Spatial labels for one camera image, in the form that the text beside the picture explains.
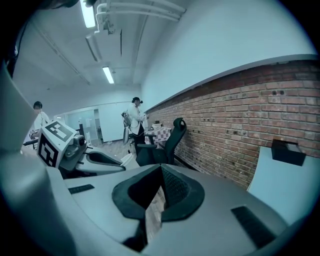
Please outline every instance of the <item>black pad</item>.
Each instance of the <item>black pad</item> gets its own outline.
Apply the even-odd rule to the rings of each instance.
[[[231,211],[258,249],[276,239],[276,236],[246,206]]]
[[[166,164],[157,164],[119,183],[112,191],[112,200],[123,216],[144,220],[145,211],[160,186],[166,200],[162,222],[188,218],[205,198],[205,191],[199,182]]]
[[[95,188],[94,186],[92,186],[91,184],[88,184],[88,185],[70,187],[70,188],[68,188],[68,190],[70,191],[70,194],[72,195],[72,194],[76,194],[76,193],[92,190],[94,188]]]

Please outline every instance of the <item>ceiling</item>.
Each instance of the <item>ceiling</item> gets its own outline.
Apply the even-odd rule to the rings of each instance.
[[[170,0],[187,9],[193,0]],[[112,0],[150,5],[147,0]],[[110,15],[116,30],[122,30],[122,54],[96,62],[86,36],[97,30],[86,28],[81,5],[72,8],[41,10],[30,19],[21,41],[13,79],[27,100],[42,92],[66,87],[81,90],[92,87],[125,90],[139,87],[163,31],[174,22],[163,18],[137,15]],[[108,45],[110,49],[117,45]],[[102,67],[109,66],[115,84],[109,84]]]

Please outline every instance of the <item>checkered tablecloth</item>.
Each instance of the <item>checkered tablecloth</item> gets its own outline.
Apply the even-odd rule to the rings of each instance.
[[[144,134],[154,134],[156,135],[156,137],[153,138],[154,144],[158,144],[157,142],[161,142],[161,141],[166,141],[171,133],[170,133],[170,128],[167,127],[160,127],[160,128],[156,128],[154,130],[147,130],[144,132]],[[151,144],[149,137],[145,137],[145,143],[146,144]]]

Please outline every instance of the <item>white shirt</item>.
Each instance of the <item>white shirt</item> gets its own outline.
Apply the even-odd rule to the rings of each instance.
[[[40,112],[36,119],[34,120],[34,123],[33,123],[33,127],[34,127],[34,130],[39,130],[42,126],[45,126],[46,124],[50,123],[50,119],[49,117],[47,116],[47,114],[45,112]]]
[[[130,130],[135,135],[140,135],[139,129],[142,125],[143,121],[147,120],[147,116],[145,114],[141,114],[139,109],[136,107],[136,104],[130,103],[128,107],[128,114],[131,120]]]

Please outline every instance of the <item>floor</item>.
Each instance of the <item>floor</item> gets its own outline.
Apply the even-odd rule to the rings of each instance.
[[[129,143],[128,145],[123,145],[122,141],[116,141],[112,143],[107,142],[102,144],[100,147],[109,153],[116,155],[120,159],[128,154],[128,150],[130,150],[134,157],[137,157],[135,146],[133,144],[129,145]],[[178,161],[175,162],[175,165],[183,167],[183,164]],[[161,213],[164,211],[165,202],[166,200],[164,191],[160,187],[151,204],[145,211],[145,225],[148,242],[150,242],[161,229]]]

